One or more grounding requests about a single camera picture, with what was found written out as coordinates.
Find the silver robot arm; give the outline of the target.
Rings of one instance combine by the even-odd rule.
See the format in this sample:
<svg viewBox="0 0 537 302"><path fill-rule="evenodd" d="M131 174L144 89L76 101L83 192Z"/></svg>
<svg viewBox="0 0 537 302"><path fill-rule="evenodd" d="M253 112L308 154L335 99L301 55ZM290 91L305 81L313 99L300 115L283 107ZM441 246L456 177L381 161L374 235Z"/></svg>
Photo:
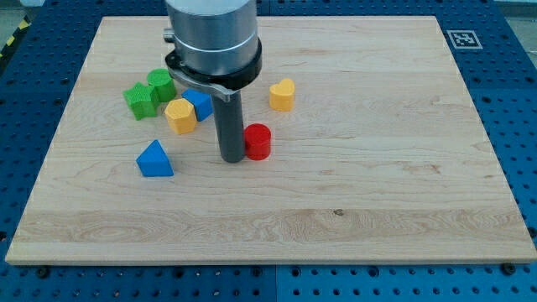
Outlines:
<svg viewBox="0 0 537 302"><path fill-rule="evenodd" d="M254 0L166 0L170 75L223 102L240 96L262 67Z"/></svg>

